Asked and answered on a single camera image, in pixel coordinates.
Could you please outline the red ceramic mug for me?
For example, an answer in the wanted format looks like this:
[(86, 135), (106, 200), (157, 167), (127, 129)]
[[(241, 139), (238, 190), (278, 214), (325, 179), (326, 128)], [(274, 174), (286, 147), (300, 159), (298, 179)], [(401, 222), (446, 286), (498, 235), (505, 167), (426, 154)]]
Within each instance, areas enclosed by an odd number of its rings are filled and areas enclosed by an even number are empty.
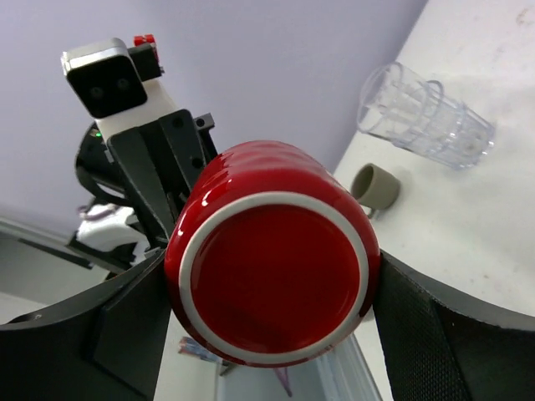
[(318, 161), (255, 140), (201, 172), (165, 274), (173, 312), (203, 347), (275, 368), (316, 358), (357, 328), (380, 261), (368, 217)]

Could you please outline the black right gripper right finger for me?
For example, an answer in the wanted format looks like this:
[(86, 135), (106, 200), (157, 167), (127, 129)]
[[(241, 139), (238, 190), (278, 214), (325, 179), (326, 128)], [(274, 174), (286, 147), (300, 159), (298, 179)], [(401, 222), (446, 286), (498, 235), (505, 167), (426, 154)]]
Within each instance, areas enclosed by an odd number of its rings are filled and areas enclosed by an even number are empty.
[(532, 400), (534, 319), (384, 252), (374, 315), (395, 400)]

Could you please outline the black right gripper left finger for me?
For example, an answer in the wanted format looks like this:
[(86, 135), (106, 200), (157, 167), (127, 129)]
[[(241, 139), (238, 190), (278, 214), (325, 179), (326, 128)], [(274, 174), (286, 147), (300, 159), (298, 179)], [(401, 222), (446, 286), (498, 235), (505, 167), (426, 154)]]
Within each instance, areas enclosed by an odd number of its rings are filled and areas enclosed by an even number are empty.
[(158, 251), (1, 326), (3, 400), (152, 400), (170, 303)]

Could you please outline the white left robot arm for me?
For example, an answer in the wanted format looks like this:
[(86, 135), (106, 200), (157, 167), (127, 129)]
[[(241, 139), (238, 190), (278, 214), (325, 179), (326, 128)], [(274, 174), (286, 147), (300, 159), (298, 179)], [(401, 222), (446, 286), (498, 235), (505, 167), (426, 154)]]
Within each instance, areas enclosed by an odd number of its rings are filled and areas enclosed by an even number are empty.
[(74, 172), (92, 202), (69, 248), (111, 272), (166, 247), (193, 186), (217, 156), (210, 114), (180, 109), (161, 84), (155, 40), (110, 38), (66, 51), (62, 70), (89, 112)]

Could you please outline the beige ceramic cup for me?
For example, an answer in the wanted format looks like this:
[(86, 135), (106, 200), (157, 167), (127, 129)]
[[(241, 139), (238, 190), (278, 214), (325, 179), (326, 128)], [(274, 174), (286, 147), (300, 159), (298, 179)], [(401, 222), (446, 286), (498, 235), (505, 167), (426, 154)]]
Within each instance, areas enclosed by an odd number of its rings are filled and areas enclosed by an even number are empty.
[(398, 199), (401, 183), (390, 172), (369, 163), (354, 177), (349, 192), (361, 206), (369, 209), (372, 219), (378, 211), (389, 209)]

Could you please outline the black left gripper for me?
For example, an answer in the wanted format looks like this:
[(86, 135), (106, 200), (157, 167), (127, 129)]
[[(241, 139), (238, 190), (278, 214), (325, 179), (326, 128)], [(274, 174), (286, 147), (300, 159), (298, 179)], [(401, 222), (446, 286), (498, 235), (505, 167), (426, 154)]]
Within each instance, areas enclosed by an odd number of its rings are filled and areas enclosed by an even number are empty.
[(167, 196), (187, 196), (217, 151), (211, 114), (193, 117), (161, 83), (153, 43), (74, 50), (74, 92), (96, 124), (149, 243), (166, 248), (175, 220)]

